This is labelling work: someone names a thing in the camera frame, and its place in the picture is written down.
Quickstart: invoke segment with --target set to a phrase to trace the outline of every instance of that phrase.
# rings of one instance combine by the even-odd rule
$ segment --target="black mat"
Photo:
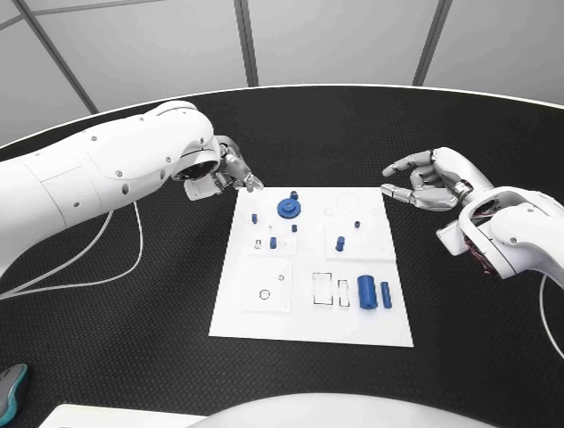
[[[228,135],[269,186],[378,186],[383,167],[449,146],[495,185],[540,189],[564,204],[564,111],[427,90],[297,87],[186,98]],[[145,107],[51,130],[0,150],[32,152]],[[406,184],[407,177],[396,179]],[[93,288],[0,302],[0,371],[32,366],[25,410],[35,427],[75,403],[211,415],[254,399],[345,392],[404,399],[505,427],[564,426],[564,363],[543,331],[538,274],[482,275],[452,257],[434,231],[452,213],[385,201],[414,349],[208,337],[230,236],[234,192],[189,202],[169,182],[139,202],[146,248],[135,273]],[[18,260],[0,292],[61,264],[103,218],[75,226]],[[100,243],[52,276],[70,284],[123,272],[137,253],[133,208]],[[547,318],[564,349],[564,292],[547,285]]]

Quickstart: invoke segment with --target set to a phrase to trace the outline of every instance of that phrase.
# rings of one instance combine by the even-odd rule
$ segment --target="white cable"
[[[140,245],[139,245],[139,251],[137,251],[137,259],[136,259],[136,263],[135,265],[117,276],[114,276],[113,278],[107,278],[103,279],[100,281],[96,281],[93,283],[83,283],[83,284],[65,284],[65,285],[54,285],[52,287],[44,287],[39,288],[36,290],[28,290],[25,292],[6,292],[0,295],[0,300],[9,299],[12,297],[18,297],[22,296],[23,294],[32,294],[35,292],[48,292],[51,290],[61,290],[64,288],[75,288],[75,287],[87,287],[90,285],[98,285],[98,284],[106,284],[110,281],[114,281],[116,279],[122,278],[123,276],[126,276],[137,267],[139,263],[140,263],[140,259],[143,256],[143,247],[145,247],[145,236],[143,236],[143,225],[140,224],[140,214],[137,212],[137,205],[135,202],[135,211],[136,211],[136,221],[137,221],[137,232],[139,232],[139,237],[140,237]]]
[[[91,249],[91,247],[96,245],[96,242],[98,241],[101,235],[104,234],[106,231],[106,227],[109,226],[109,223],[111,221],[111,214],[113,211],[109,212],[109,216],[106,217],[106,221],[104,224],[101,225],[101,229],[98,231],[98,234],[96,235],[96,237],[93,238],[93,241],[90,242],[88,246],[84,248],[84,250],[75,255],[75,257],[68,260],[61,266],[58,266],[54,270],[51,270],[49,272],[47,272],[42,276],[38,276],[35,279],[32,279],[28,283],[25,283],[23,285],[19,285],[18,287],[15,287],[12,290],[6,291],[3,294],[0,294],[0,298],[3,299],[9,294],[13,294],[15,292],[19,292],[21,290],[25,290],[26,288],[29,288],[32,285],[35,285],[41,280],[47,279],[51,275],[54,275],[57,272],[60,272],[61,270],[64,270],[88,252],[88,250]]]
[[[546,308],[543,305],[543,293],[546,290],[546,281],[547,281],[547,275],[543,275],[541,290],[538,291],[538,306],[541,308],[543,326],[546,327],[547,336],[548,336],[548,339],[551,340],[551,344],[554,345],[556,351],[559,352],[561,359],[564,360],[564,353],[560,350],[559,344],[556,343],[554,336],[551,335],[551,332],[548,330],[547,319],[546,319]]]

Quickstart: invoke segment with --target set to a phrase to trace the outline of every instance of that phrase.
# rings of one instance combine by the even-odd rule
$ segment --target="computer mouse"
[[[29,380],[29,366],[16,364],[0,374],[0,426],[16,417]]]

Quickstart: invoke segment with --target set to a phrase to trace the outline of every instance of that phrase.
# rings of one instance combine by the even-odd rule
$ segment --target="gray wall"
[[[564,2],[0,0],[0,145],[133,103],[299,83],[564,104]]]

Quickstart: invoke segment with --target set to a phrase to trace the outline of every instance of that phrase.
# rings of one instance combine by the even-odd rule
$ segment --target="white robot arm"
[[[546,194],[496,187],[472,162],[442,147],[407,156],[384,176],[414,168],[413,190],[383,185],[383,193],[424,210],[463,209],[437,231],[453,256],[471,251],[485,271],[508,278],[524,270],[551,277],[564,289],[564,207]]]
[[[169,177],[189,199],[261,189],[238,146],[191,103],[163,103],[0,162],[0,277],[44,239],[153,193]]]

